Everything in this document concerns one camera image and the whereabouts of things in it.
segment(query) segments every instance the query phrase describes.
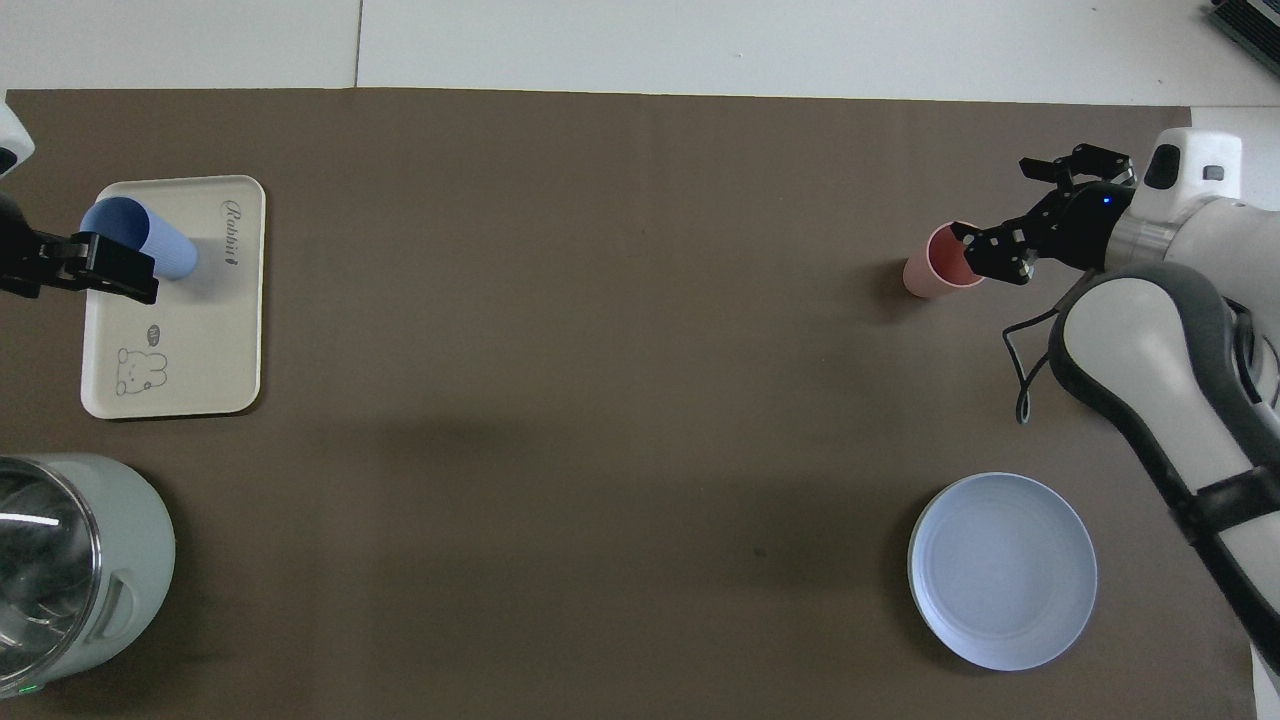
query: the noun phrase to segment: table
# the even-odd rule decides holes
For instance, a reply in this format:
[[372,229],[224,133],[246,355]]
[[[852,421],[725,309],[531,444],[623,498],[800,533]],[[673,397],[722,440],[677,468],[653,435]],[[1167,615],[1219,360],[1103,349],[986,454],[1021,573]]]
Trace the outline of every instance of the table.
[[[173,588],[24,717],[1204,717],[1249,657],[1128,446],[998,329],[1074,279],[925,302],[902,259],[1044,191],[1023,155],[1143,156],[1185,109],[480,91],[10,92],[6,178],[72,232],[120,179],[268,192],[264,393],[78,404],[83,300],[0,297],[0,452],[137,468]],[[1036,352],[1030,333],[1021,342]],[[948,482],[1080,512],[1100,593],[1057,661],[959,660],[906,585]]]

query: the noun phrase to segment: plate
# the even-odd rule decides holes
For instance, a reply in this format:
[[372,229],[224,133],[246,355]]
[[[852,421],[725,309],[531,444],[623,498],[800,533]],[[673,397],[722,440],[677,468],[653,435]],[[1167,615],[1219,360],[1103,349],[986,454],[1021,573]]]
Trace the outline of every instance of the plate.
[[1093,612],[1098,564],[1075,510],[1048,487],[983,473],[940,492],[908,551],[911,596],[948,648],[992,670],[1061,655]]

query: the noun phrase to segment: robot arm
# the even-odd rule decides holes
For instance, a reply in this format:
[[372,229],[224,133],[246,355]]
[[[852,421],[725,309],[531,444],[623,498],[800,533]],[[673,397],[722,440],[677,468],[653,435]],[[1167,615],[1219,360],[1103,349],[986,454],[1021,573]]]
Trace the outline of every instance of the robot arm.
[[[27,129],[0,102],[0,177],[36,150]],[[155,260],[97,233],[67,237],[32,229],[18,204],[0,193],[0,290],[37,297],[42,286],[96,290],[151,305],[159,283]]]
[[1106,270],[1061,304],[1050,366],[1133,446],[1280,685],[1280,213],[1235,199],[1240,155],[1226,133],[1165,131],[1137,187],[1093,146],[1024,159],[1056,184],[1044,200],[952,228],[986,277],[1024,284],[1038,258]]
[[1247,318],[1196,270],[1139,264],[1102,275],[1066,305],[1050,366],[1133,446],[1275,673],[1280,424],[1248,373],[1242,379]]

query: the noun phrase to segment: kettle handle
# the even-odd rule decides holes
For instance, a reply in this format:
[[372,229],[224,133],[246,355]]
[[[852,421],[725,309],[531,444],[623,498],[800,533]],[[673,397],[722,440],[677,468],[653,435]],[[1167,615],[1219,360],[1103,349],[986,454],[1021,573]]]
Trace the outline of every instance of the kettle handle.
[[115,570],[106,584],[106,601],[102,603],[102,612],[93,623],[84,642],[114,641],[133,625],[133,616],[137,614],[138,596],[133,591],[131,573],[128,570]]

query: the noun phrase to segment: pink cup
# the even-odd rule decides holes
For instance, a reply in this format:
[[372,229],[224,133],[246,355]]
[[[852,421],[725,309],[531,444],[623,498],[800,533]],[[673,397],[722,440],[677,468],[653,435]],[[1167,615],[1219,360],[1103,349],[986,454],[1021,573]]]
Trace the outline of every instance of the pink cup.
[[933,231],[923,247],[906,259],[902,284],[916,297],[940,297],[982,282],[964,259],[964,245],[951,232],[951,223]]

